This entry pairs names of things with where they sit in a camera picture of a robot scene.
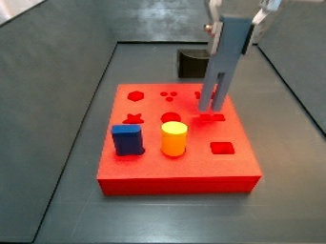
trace star-shaped hole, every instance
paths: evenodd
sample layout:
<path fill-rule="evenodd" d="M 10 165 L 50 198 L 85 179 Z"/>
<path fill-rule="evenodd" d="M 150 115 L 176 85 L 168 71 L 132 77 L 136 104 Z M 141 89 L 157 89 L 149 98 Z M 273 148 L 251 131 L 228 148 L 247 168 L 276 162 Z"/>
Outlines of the star-shaped hole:
<path fill-rule="evenodd" d="M 144 120 L 140 118 L 141 114 L 137 113 L 136 115 L 128 113 L 126 119 L 122 121 L 124 124 L 142 124 Z"/>

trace yellow cylinder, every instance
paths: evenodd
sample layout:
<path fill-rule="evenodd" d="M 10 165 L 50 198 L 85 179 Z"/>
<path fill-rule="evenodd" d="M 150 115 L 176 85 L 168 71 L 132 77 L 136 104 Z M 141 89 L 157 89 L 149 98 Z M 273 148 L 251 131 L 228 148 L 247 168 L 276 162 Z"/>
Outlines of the yellow cylinder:
<path fill-rule="evenodd" d="M 186 130 L 186 126 L 176 121 L 161 125 L 161 152 L 168 156 L 184 154 Z"/>

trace blue block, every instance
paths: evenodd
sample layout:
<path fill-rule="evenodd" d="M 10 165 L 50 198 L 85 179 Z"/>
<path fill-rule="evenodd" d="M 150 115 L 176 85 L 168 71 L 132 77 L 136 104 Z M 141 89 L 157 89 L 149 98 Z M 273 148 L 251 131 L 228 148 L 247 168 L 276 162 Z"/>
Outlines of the blue block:
<path fill-rule="evenodd" d="M 142 136 L 138 125 L 113 125 L 110 130 L 117 156 L 141 155 Z"/>

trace red platform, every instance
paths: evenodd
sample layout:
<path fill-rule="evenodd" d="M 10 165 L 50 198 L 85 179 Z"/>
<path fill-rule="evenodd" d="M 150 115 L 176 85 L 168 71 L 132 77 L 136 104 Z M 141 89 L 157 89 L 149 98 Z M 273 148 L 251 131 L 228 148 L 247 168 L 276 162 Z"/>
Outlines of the red platform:
<path fill-rule="evenodd" d="M 200 90 L 200 84 L 118 86 L 96 175 L 105 195 L 252 190 L 261 173 L 231 99 L 219 114 L 200 115 Z M 177 158 L 160 151 L 161 119 L 188 126 L 185 154 Z M 122 122 L 141 126 L 142 155 L 116 156 L 110 127 Z"/>

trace gray wall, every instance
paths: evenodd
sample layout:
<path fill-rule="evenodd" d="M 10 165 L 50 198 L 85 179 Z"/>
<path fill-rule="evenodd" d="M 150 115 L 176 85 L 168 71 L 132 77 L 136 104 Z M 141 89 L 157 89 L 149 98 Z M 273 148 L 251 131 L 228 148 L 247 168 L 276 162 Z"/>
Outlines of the gray wall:
<path fill-rule="evenodd" d="M 31 241 L 116 41 L 96 1 L 45 1 L 0 29 L 0 241 Z"/>
<path fill-rule="evenodd" d="M 326 3 L 288 3 L 259 47 L 326 132 Z"/>

